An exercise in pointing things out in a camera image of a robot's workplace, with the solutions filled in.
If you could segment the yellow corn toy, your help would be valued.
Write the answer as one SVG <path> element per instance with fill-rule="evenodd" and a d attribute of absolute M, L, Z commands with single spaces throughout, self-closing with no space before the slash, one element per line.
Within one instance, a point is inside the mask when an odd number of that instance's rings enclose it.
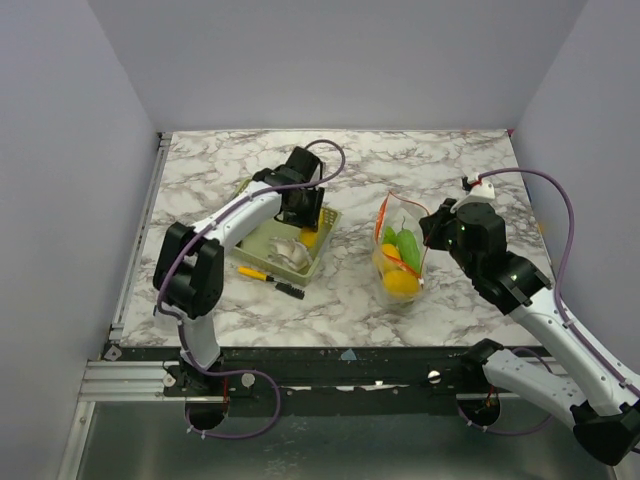
<path fill-rule="evenodd" d="M 318 231 L 308 228 L 303 228 L 299 233 L 299 241 L 308 249 L 311 249 L 317 243 L 317 238 Z"/>

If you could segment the clear zip top bag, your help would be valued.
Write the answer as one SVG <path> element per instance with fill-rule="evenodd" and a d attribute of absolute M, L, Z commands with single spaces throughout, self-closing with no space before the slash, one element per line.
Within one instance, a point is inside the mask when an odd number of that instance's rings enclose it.
<path fill-rule="evenodd" d="M 393 191 L 379 207 L 371 261 L 376 298 L 383 308 L 408 308 L 424 292 L 427 247 L 419 221 L 428 214 L 424 205 Z"/>

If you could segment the yellow pear toy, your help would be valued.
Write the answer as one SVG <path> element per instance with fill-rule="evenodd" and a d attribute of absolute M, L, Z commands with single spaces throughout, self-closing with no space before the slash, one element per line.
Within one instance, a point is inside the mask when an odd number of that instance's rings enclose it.
<path fill-rule="evenodd" d="M 396 263 L 401 261 L 401 254 L 396 246 L 382 244 L 380 246 L 382 258 L 385 262 Z"/>

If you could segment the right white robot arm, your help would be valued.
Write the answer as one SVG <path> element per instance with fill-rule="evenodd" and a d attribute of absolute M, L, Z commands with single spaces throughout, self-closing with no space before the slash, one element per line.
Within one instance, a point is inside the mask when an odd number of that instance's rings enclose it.
<path fill-rule="evenodd" d="M 571 428 L 582 448 L 615 466 L 639 445 L 639 376 L 609 352 L 528 259 L 507 248 L 505 222 L 487 203 L 446 200 L 419 221 L 425 245 L 446 251 L 479 295 L 533 335 L 562 366 L 559 378 L 483 340 L 460 367 L 469 390 L 509 390 Z"/>

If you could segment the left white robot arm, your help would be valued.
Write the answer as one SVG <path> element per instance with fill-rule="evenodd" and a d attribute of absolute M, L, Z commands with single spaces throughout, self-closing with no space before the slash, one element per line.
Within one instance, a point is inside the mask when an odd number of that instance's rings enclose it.
<path fill-rule="evenodd" d="M 316 229 L 323 173 L 320 158 L 297 146 L 284 164 L 255 173 L 216 213 L 167 229 L 153 276 L 155 313 L 176 319 L 181 356 L 191 365 L 187 382 L 197 393 L 209 395 L 221 385 L 213 309 L 223 292 L 225 257 L 269 219 Z"/>

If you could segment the pale green perforated basket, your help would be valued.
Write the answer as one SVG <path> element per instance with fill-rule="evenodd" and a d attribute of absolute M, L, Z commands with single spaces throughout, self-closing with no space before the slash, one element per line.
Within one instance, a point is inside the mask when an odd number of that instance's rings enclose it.
<path fill-rule="evenodd" d="M 307 286 L 319 270 L 341 216 L 338 210 L 323 205 L 318 229 L 307 236 L 301 228 L 268 219 L 234 248 L 233 255 L 288 283 Z"/>

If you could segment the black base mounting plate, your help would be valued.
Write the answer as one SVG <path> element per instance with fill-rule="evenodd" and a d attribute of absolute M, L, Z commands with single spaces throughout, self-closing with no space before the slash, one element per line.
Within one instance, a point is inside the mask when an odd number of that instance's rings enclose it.
<path fill-rule="evenodd" d="M 507 398 L 464 347 L 225 347 L 206 376 L 175 348 L 120 348 L 103 362 L 161 362 L 161 400 L 232 417 L 454 415 L 461 403 L 491 415 Z"/>

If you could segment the yellow handled black brush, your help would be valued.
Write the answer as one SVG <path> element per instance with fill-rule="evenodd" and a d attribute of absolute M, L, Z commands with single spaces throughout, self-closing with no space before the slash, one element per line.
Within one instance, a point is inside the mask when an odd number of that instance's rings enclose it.
<path fill-rule="evenodd" d="M 249 267 L 244 267 L 244 266 L 239 267 L 237 271 L 241 275 L 246 276 L 248 278 L 259 280 L 265 283 L 271 283 L 274 285 L 274 288 L 277 291 L 280 291 L 292 298 L 295 298 L 298 300 L 303 300 L 305 298 L 305 292 L 302 289 L 294 287 L 293 285 L 287 284 L 285 282 L 278 281 L 273 276 L 267 273 L 263 273 L 263 272 L 254 270 Z"/>

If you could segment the aluminium frame rail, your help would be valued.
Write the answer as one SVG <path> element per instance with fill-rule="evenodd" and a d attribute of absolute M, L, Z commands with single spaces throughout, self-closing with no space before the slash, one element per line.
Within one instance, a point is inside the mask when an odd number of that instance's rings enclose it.
<path fill-rule="evenodd" d="M 85 402 L 146 402 L 163 398 L 161 362 L 89 362 L 78 395 Z"/>

